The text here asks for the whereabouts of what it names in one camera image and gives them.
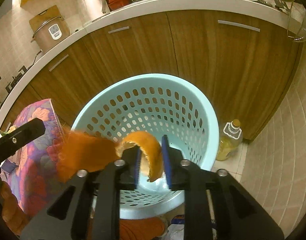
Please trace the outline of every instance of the kitchen cabinet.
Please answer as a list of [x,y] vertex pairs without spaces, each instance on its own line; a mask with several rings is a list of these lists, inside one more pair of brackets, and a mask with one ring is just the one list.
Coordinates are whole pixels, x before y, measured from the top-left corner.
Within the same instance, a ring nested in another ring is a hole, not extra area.
[[178,76],[166,13],[121,21],[82,40],[108,85],[145,73]]
[[107,87],[81,40],[51,60],[30,84],[42,99],[52,99],[56,114],[69,126],[87,102]]
[[179,76],[210,100],[219,122],[254,139],[290,86],[302,46],[282,27],[223,11],[167,12]]
[[32,88],[30,84],[28,84],[22,93],[20,93],[19,97],[14,102],[10,111],[5,117],[2,126],[0,129],[2,131],[6,131],[9,123],[13,124],[16,120],[17,116],[21,113],[21,111],[28,105],[40,101],[42,98],[36,93],[36,91]]

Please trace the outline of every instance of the countertop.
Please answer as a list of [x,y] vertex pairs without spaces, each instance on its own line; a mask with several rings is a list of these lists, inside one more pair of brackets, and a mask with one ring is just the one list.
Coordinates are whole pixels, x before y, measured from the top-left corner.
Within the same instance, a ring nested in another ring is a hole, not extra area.
[[110,14],[86,25],[83,29],[57,44],[41,57],[20,79],[8,95],[0,109],[0,127],[17,97],[37,75],[37,73],[60,52],[83,36],[95,30],[126,19],[158,12],[176,10],[218,10],[256,17],[280,27],[288,27],[288,16],[271,7],[247,0],[144,0]]

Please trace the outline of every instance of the floral fabric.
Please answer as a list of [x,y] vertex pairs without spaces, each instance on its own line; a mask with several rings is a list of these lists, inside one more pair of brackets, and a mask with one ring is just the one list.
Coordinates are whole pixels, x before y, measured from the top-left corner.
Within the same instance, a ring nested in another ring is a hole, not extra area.
[[63,142],[63,131],[50,99],[23,109],[14,126],[19,127],[35,117],[43,120],[45,134],[21,149],[19,167],[8,177],[12,193],[25,214],[33,217],[61,189],[56,164]]

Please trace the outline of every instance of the silver screw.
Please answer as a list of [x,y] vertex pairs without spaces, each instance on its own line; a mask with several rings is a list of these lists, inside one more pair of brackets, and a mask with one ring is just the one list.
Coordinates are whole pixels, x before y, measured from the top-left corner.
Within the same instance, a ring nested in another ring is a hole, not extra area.
[[80,178],[83,178],[87,175],[87,171],[85,170],[79,170],[77,171],[77,176],[79,176]]
[[125,165],[125,161],[124,160],[116,160],[114,162],[115,166],[117,167],[121,167],[121,166],[124,166]]
[[181,166],[189,166],[190,163],[191,163],[191,162],[190,162],[189,160],[186,160],[186,159],[181,160]]
[[217,170],[216,173],[217,173],[220,177],[225,177],[225,176],[227,176],[228,171],[225,170],[225,169],[220,169],[220,170]]

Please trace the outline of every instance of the wooden cutting board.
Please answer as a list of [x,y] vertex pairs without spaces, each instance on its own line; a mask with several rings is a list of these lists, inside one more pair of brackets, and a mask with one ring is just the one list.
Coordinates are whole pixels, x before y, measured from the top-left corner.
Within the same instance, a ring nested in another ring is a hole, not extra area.
[[43,24],[43,22],[57,16],[61,16],[61,13],[59,12],[57,6],[54,5],[30,19],[30,27],[32,28],[33,32],[35,32]]

